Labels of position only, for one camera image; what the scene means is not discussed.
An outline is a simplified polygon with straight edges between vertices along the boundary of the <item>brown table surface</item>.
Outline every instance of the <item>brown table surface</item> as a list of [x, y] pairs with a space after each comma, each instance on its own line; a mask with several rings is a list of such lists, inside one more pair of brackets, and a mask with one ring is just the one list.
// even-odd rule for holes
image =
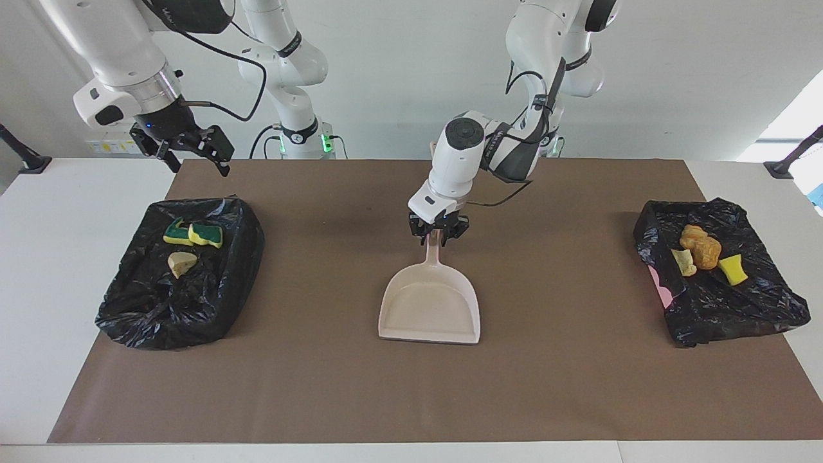
[[[377, 337], [389, 279], [423, 260], [406, 201], [429, 162], [231, 166], [186, 161], [168, 198], [237, 194], [258, 215], [265, 255], [234, 327], [177, 352], [100, 335], [50, 442], [823, 438], [782, 335], [668, 338], [631, 231], [649, 199], [704, 199], [681, 161], [543, 160], [506, 205], [464, 209], [442, 257], [477, 290], [477, 346]], [[512, 188], [483, 172], [472, 198]]]

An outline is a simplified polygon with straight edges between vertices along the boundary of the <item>white table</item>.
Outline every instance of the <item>white table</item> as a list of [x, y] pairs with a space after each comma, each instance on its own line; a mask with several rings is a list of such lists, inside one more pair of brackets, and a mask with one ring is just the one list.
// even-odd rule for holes
[[[823, 392], [823, 217], [759, 164], [691, 162], [707, 199], [739, 203], [812, 323], [787, 334]], [[149, 203], [173, 179], [143, 159], [55, 159], [0, 196], [0, 461], [806, 462], [814, 442], [44, 445], [98, 330], [91, 323]]]

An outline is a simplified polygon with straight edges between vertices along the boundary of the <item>black plastic bag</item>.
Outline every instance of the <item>black plastic bag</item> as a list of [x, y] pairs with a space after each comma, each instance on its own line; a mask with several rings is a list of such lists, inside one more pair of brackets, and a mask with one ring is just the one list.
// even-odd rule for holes
[[[721, 259], [742, 255], [749, 278], [733, 287], [720, 268], [683, 277], [670, 250], [683, 249], [680, 235], [688, 224], [703, 227], [720, 241]], [[635, 242], [640, 258], [658, 273], [660, 286], [672, 292], [666, 323], [672, 339], [685, 347], [783, 333], [811, 319], [806, 300], [788, 287], [746, 211], [734, 203], [649, 201], [635, 225]]]
[[[165, 229], [185, 223], [219, 225], [223, 245], [171, 245]], [[172, 349], [216, 341], [234, 324], [257, 275], [263, 229], [251, 207], [237, 198], [185, 199], [154, 203], [146, 210], [95, 323], [130, 348]], [[195, 254], [197, 264], [177, 279], [172, 252]]]

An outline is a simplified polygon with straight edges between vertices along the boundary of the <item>black pole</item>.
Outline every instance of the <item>black pole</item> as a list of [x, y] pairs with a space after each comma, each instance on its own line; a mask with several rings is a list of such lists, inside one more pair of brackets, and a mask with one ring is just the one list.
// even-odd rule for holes
[[823, 125], [818, 127], [808, 138], [800, 142], [800, 144], [794, 148], [794, 151], [789, 153], [785, 159], [777, 162], [764, 162], [763, 165], [766, 166], [766, 170], [769, 171], [775, 179], [793, 179], [792, 174], [788, 173], [788, 168], [793, 162], [800, 159], [800, 156], [802, 156], [804, 152], [809, 151], [809, 148], [815, 146], [821, 138], [823, 138]]
[[21, 174], [39, 174], [51, 162], [52, 158], [50, 156], [37, 154], [35, 150], [27, 147], [12, 135], [3, 124], [0, 124], [0, 138], [23, 160], [23, 167], [19, 170]]

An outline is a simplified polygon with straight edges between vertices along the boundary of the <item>dustpan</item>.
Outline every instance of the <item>dustpan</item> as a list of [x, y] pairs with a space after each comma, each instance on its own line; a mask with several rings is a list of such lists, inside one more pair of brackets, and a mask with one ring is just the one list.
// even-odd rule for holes
[[441, 230], [426, 238], [425, 262], [400, 270], [388, 283], [378, 335], [429, 343], [477, 344], [480, 309], [474, 287], [439, 261]]

